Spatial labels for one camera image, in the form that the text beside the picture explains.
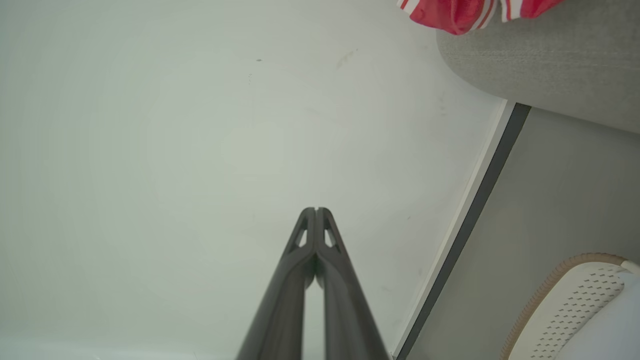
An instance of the wall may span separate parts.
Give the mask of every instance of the wall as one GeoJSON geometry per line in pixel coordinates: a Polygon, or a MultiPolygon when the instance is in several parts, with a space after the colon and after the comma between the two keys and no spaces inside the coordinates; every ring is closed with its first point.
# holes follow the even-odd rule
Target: wall
{"type": "Polygon", "coordinates": [[[1,1],[0,79],[0,336],[200,358],[307,206],[394,347],[499,105],[387,0],[1,1]]]}

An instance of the gray floor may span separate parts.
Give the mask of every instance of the gray floor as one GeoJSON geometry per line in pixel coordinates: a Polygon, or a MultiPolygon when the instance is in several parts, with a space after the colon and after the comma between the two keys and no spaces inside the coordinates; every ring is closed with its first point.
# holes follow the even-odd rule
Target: gray floor
{"type": "Polygon", "coordinates": [[[640,135],[532,109],[409,360],[497,360],[562,260],[640,263],[640,135]]]}

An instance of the red striped fabric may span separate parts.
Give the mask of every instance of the red striped fabric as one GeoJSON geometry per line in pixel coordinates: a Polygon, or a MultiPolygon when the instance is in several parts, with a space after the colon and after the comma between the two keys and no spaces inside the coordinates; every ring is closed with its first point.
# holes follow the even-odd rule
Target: red striped fabric
{"type": "MultiPolygon", "coordinates": [[[[540,16],[562,0],[500,0],[502,21],[540,16]]],[[[398,0],[397,5],[409,18],[430,28],[462,35],[485,27],[498,0],[398,0]]]]}

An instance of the gray fabric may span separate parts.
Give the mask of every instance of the gray fabric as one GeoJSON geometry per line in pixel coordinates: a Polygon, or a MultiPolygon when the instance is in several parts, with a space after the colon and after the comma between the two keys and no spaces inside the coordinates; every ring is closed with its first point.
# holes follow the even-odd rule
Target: gray fabric
{"type": "Polygon", "coordinates": [[[640,133],[640,1],[565,0],[538,19],[455,37],[438,32],[461,78],[505,99],[640,133]]]}

